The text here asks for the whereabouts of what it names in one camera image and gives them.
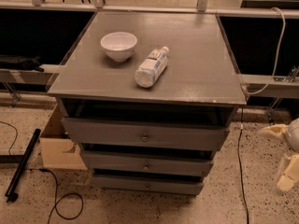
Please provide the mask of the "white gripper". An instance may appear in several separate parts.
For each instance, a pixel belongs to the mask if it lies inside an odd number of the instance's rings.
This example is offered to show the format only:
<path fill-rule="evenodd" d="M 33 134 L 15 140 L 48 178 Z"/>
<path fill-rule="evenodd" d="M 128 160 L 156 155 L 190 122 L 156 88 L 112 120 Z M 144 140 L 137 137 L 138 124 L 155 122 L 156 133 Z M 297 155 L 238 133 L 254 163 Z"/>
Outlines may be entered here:
<path fill-rule="evenodd" d="M 275 124 L 262 128 L 258 134 L 265 138 L 276 138 L 286 142 L 291 150 L 299 152 L 299 119 L 293 120 L 288 126 Z M 283 195 L 299 182 L 299 155 L 286 154 L 281 158 L 275 178 L 274 192 Z"/>

